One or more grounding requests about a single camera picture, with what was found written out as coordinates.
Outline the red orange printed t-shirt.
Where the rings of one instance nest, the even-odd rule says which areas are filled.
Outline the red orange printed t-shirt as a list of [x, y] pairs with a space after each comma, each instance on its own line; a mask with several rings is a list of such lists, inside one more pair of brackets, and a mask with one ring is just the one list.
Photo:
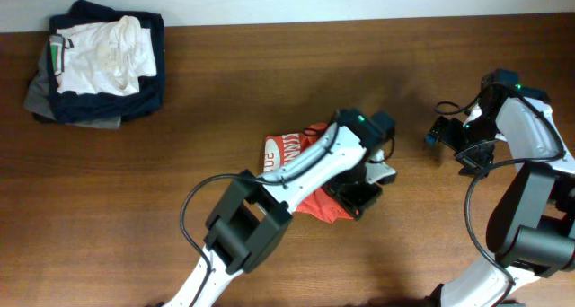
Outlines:
[[[275, 171], [277, 168], [295, 160], [309, 146], [313, 145], [327, 129], [326, 123], [316, 123], [302, 132], [281, 136], [267, 136], [264, 144], [263, 171]], [[322, 188], [307, 196], [297, 207], [298, 213], [309, 214], [325, 223], [333, 224], [339, 219], [352, 220], [335, 199]]]

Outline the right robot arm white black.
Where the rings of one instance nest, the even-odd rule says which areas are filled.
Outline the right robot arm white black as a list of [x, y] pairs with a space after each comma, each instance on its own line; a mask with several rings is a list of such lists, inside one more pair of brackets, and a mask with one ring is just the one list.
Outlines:
[[[435, 306], [510, 306], [524, 285], [574, 269], [574, 158], [553, 122], [548, 94], [521, 85], [518, 73], [486, 74], [467, 105], [440, 111], [425, 136], [454, 152], [471, 178], [465, 226], [479, 258], [429, 296]], [[486, 242], [472, 226], [473, 191], [499, 168], [517, 174], [491, 213]]]

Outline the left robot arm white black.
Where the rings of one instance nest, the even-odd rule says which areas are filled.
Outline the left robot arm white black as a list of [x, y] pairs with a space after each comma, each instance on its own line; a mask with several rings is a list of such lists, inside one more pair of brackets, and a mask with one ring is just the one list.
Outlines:
[[231, 182], [206, 221], [204, 244], [183, 234], [200, 259], [169, 305], [212, 305], [232, 280], [277, 248], [297, 207], [317, 189], [359, 219], [382, 193], [374, 157], [394, 130], [394, 120], [382, 111], [367, 117], [341, 110], [295, 160], [260, 176], [248, 170], [228, 175]]

